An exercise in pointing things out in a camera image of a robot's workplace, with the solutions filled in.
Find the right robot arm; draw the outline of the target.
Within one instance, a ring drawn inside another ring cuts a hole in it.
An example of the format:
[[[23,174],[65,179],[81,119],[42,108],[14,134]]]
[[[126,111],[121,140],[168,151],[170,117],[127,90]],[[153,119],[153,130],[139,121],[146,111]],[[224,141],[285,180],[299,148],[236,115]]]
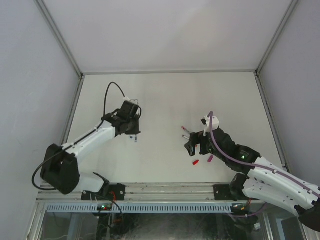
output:
[[[236,144],[222,129],[193,132],[184,145],[192,157],[213,155],[237,174],[229,187],[235,198],[267,202],[293,214],[306,227],[320,230],[320,188],[276,167],[259,152]]]

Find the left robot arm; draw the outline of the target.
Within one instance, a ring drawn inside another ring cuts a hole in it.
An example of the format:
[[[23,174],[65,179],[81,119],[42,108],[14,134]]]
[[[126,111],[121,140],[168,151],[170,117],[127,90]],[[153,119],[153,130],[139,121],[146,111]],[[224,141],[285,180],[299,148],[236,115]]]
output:
[[[142,108],[138,104],[125,100],[121,108],[103,114],[100,122],[89,132],[63,145],[50,145],[42,165],[36,171],[43,181],[51,185],[51,190],[57,190],[63,195],[75,190],[107,195],[110,181],[96,172],[81,173],[79,163],[94,150],[120,135],[140,134],[141,115]]]

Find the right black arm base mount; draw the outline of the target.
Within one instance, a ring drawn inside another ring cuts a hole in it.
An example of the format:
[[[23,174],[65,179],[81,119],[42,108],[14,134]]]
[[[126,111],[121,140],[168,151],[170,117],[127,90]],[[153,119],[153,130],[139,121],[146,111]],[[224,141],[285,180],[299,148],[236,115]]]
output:
[[[228,184],[213,185],[214,199],[216,201],[247,201],[248,197],[244,195],[232,194]]]

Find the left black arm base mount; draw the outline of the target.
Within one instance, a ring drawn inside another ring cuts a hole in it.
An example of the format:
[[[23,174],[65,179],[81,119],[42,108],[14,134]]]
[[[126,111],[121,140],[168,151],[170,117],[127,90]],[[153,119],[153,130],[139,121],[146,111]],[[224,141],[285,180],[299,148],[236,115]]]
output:
[[[123,201],[126,186],[124,184],[104,184],[99,192],[84,191],[82,201]]]

